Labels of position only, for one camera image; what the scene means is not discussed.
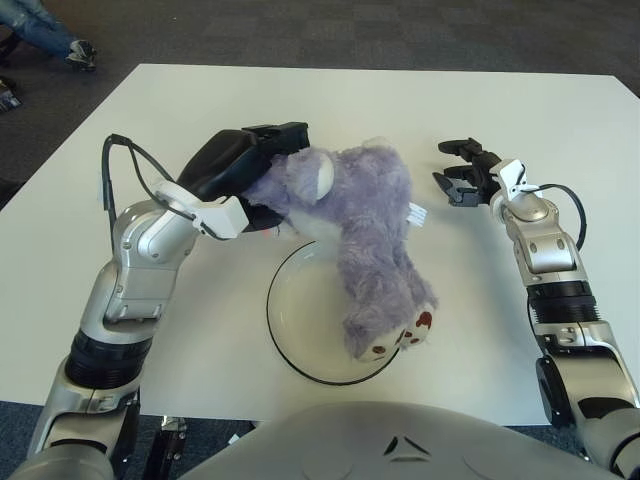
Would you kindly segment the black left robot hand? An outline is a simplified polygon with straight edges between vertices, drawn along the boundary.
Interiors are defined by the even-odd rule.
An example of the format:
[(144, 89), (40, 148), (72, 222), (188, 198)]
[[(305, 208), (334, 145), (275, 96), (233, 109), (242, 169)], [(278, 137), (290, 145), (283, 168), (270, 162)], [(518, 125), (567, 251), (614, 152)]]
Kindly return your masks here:
[(271, 229), (283, 222), (283, 216), (264, 205), (252, 205), (245, 193), (277, 160), (309, 146), (305, 122), (221, 130), (186, 164), (177, 183), (203, 201), (235, 196), (248, 218), (248, 232)]

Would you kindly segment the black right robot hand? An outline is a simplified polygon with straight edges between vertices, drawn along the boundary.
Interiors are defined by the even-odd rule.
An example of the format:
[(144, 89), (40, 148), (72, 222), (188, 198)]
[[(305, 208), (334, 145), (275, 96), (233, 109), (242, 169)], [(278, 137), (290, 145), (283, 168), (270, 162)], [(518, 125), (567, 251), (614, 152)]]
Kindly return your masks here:
[(454, 207), (488, 205), (492, 196), (500, 190), (490, 170), (501, 159), (493, 152), (486, 151), (471, 137), (440, 142), (438, 150), (465, 161), (464, 165), (447, 167), (442, 173), (432, 173), (439, 188), (447, 195), (449, 204)]

